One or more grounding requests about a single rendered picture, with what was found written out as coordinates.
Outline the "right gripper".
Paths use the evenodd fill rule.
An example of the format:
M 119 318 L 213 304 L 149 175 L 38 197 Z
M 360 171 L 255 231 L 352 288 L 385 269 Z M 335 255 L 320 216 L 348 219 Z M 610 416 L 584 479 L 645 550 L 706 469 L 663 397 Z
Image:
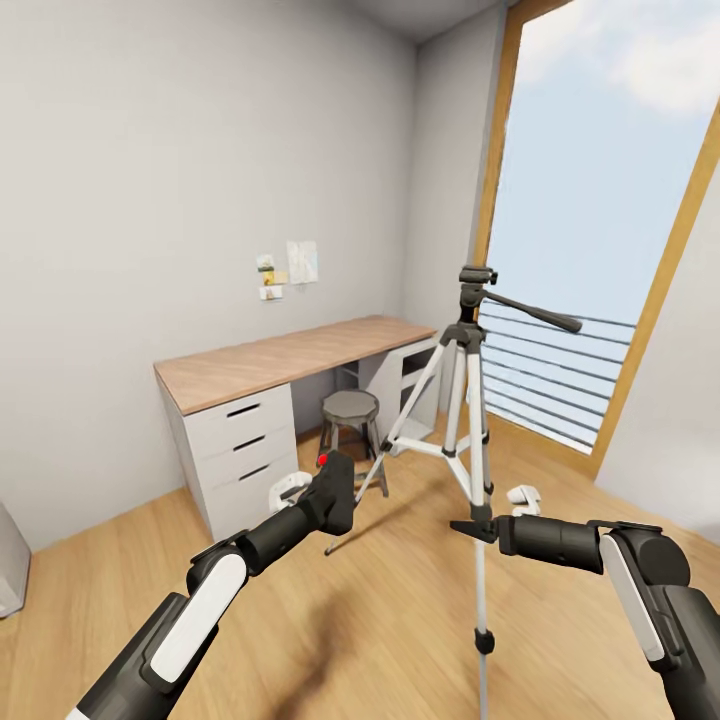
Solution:
M 562 554 L 563 526 L 563 520 L 529 514 L 499 515 L 485 522 L 450 522 L 450 528 L 485 543 L 494 544 L 498 540 L 500 554 L 568 567 Z

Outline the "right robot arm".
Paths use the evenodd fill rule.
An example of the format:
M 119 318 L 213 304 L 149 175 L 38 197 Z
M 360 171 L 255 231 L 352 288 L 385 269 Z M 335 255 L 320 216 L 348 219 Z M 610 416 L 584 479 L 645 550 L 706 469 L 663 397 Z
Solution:
M 541 497 L 521 485 L 507 493 L 518 507 L 493 521 L 451 521 L 450 528 L 520 555 L 603 575 L 619 594 L 648 664 L 661 674 L 675 720 L 720 720 L 720 614 L 689 587 L 683 550 L 663 528 L 630 521 L 569 523 L 541 517 Z M 599 527 L 611 533 L 599 535 Z

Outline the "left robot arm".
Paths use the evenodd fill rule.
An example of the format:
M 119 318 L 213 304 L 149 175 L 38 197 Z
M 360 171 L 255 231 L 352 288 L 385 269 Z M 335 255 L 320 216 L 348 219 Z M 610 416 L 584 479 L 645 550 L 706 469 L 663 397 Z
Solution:
M 170 592 L 65 720 L 166 720 L 248 577 L 327 522 L 335 493 L 294 498 L 311 481 L 302 471 L 280 480 L 269 489 L 272 518 L 195 555 L 189 597 Z

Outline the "digital camera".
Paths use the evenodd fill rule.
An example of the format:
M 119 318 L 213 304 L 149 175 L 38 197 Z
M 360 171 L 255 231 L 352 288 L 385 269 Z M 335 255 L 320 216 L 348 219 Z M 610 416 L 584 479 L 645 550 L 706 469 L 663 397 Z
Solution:
M 322 465 L 318 475 L 312 478 L 311 484 L 296 497 L 300 503 L 314 495 L 322 499 L 335 493 L 336 499 L 324 512 L 327 522 L 319 531 L 340 537 L 350 532 L 354 526 L 354 458 L 350 454 L 337 449 L 326 451 L 317 460 Z

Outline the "camera tripod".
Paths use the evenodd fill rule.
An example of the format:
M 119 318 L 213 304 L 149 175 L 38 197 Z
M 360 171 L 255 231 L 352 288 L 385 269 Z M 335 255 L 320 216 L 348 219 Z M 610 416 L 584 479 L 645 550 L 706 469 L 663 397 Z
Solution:
M 365 492 L 374 472 L 380 465 L 386 453 L 392 450 L 392 446 L 403 446 L 407 449 L 414 449 L 429 455 L 436 455 L 443 459 L 451 468 L 453 474 L 461 484 L 471 506 L 471 521 L 493 521 L 491 495 L 494 485 L 490 480 L 489 468 L 489 429 L 487 427 L 485 404 L 485 390 L 482 363 L 482 342 L 486 343 L 487 329 L 478 325 L 474 320 L 474 308 L 479 308 L 483 299 L 492 299 L 504 305 L 526 312 L 535 319 L 552 324 L 567 330 L 572 334 L 579 332 L 583 326 L 582 321 L 571 319 L 557 313 L 549 312 L 535 306 L 528 306 L 512 299 L 490 293 L 483 289 L 483 283 L 496 285 L 498 271 L 486 266 L 463 266 L 459 273 L 461 283 L 460 308 L 462 310 L 460 320 L 456 324 L 446 327 L 440 338 L 438 348 L 432 359 L 428 362 L 426 370 L 420 377 L 414 392 L 406 402 L 404 410 L 400 413 L 396 424 L 380 445 L 381 454 L 375 461 L 368 477 L 364 482 L 358 495 L 354 496 L 354 508 L 360 503 L 361 496 Z M 457 358 L 454 372 L 452 398 L 447 424 L 445 446 L 429 445 L 428 443 L 416 442 L 398 436 L 398 430 L 402 426 L 406 416 L 410 412 L 422 387 L 428 381 L 432 370 L 434 370 L 441 354 L 451 339 L 457 340 Z M 470 435 L 457 441 L 460 410 L 463 397 L 466 396 L 469 403 L 469 431 Z M 458 456 L 470 449 L 471 475 Z M 485 576 L 484 576 L 484 550 L 485 541 L 475 539 L 475 575 L 476 575 L 476 608 L 477 628 L 475 631 L 475 647 L 479 652 L 479 682 L 480 682 L 480 712 L 481 720 L 488 720 L 487 706 L 487 680 L 486 680 L 486 656 L 493 652 L 495 639 L 493 633 L 486 628 L 485 623 Z

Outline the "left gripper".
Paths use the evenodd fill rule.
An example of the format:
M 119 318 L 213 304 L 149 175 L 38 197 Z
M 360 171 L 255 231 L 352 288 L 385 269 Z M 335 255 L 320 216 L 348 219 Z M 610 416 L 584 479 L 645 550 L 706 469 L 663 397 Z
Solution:
M 272 514 L 272 518 L 263 521 L 265 525 L 270 525 L 278 535 L 281 545 L 280 557 L 296 547 L 309 533 L 317 531 L 325 525 L 327 520 L 324 512 L 335 499 L 335 493 L 322 499 L 311 495 L 300 503 L 277 511 Z

